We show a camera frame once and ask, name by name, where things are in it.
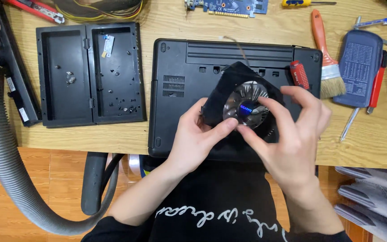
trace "brush bristles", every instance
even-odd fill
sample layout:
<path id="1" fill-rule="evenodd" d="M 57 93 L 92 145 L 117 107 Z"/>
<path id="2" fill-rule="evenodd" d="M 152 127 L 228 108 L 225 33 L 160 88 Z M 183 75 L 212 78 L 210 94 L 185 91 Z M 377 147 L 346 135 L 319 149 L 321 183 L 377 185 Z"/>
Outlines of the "brush bristles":
<path id="1" fill-rule="evenodd" d="M 320 98 L 330 98 L 346 94 L 346 86 L 341 77 L 322 80 L 320 83 Z"/>

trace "person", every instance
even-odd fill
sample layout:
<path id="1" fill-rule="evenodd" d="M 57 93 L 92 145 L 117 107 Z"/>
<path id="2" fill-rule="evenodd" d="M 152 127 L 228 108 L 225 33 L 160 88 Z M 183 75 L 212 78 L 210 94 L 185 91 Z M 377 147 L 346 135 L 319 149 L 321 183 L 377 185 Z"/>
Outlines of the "person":
<path id="1" fill-rule="evenodd" d="M 200 99 L 180 117 L 168 159 L 127 189 L 82 241 L 351 241 L 315 176 L 317 142 L 331 110 L 298 86 L 283 86 L 281 92 L 302 106 L 296 122 L 277 101 L 258 100 L 276 118 L 278 143 L 266 143 L 234 118 L 213 129 L 202 124 L 207 98 Z M 290 232 L 277 221 L 265 169 L 202 164 L 234 129 L 285 194 Z"/>

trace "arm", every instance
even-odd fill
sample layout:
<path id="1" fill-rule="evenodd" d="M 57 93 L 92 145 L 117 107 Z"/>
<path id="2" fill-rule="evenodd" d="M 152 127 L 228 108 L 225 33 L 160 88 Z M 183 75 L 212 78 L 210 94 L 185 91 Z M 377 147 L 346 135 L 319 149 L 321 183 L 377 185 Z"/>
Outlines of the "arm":
<path id="1" fill-rule="evenodd" d="M 268 144 L 250 128 L 237 130 L 258 153 L 268 172 L 287 197 L 289 216 L 295 232 L 337 234 L 343 225 L 325 198 L 315 176 L 317 141 L 329 125 L 331 111 L 308 91 L 298 86 L 283 86 L 281 91 L 303 109 L 294 122 L 288 109 L 269 98 L 259 102 L 276 117 L 279 142 Z"/>
<path id="2" fill-rule="evenodd" d="M 233 131 L 238 121 L 229 118 L 211 128 L 202 124 L 200 99 L 180 117 L 168 159 L 144 179 L 126 190 L 112 205 L 108 215 L 118 222 L 139 226 L 188 173 L 194 171 L 208 156 L 212 147 Z"/>

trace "orange brush handle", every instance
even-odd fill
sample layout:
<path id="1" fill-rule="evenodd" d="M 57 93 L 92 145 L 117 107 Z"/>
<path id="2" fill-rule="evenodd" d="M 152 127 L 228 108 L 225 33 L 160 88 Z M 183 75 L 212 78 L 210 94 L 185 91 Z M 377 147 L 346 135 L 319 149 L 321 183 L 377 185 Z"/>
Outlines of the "orange brush handle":
<path id="1" fill-rule="evenodd" d="M 311 27 L 313 29 L 314 39 L 316 40 L 317 48 L 323 53 L 322 66 L 338 64 L 338 61 L 331 58 L 326 48 L 325 27 L 323 26 L 322 16 L 319 10 L 315 9 L 311 13 Z"/>

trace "cable bundle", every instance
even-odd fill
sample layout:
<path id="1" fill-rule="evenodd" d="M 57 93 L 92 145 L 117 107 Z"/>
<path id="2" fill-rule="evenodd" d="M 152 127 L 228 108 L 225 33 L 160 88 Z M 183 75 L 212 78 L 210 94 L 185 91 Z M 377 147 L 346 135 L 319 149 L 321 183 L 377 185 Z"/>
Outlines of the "cable bundle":
<path id="1" fill-rule="evenodd" d="M 112 17 L 131 19 L 140 13 L 142 0 L 102 0 L 83 4 L 79 0 L 54 0 L 56 9 L 65 18 L 75 22 L 93 22 Z"/>

